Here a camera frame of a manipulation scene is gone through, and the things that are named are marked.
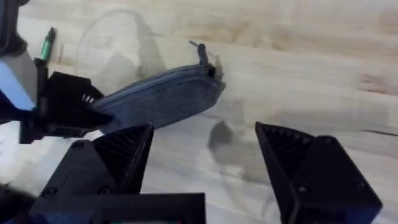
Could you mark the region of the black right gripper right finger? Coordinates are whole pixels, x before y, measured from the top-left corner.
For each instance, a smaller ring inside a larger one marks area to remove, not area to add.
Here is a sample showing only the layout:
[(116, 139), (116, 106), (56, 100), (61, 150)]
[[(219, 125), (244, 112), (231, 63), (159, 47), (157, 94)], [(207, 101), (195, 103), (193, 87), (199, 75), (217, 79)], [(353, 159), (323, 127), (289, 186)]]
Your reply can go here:
[(255, 124), (283, 224), (372, 223), (381, 199), (333, 136)]

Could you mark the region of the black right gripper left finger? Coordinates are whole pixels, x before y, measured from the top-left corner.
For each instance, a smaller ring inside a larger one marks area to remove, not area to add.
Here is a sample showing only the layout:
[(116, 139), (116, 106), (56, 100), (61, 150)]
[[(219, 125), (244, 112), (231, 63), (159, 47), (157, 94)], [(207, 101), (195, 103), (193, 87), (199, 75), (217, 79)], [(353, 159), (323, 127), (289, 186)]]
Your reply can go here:
[(145, 124), (74, 142), (30, 216), (36, 223), (94, 223), (102, 209), (138, 195), (153, 135)]

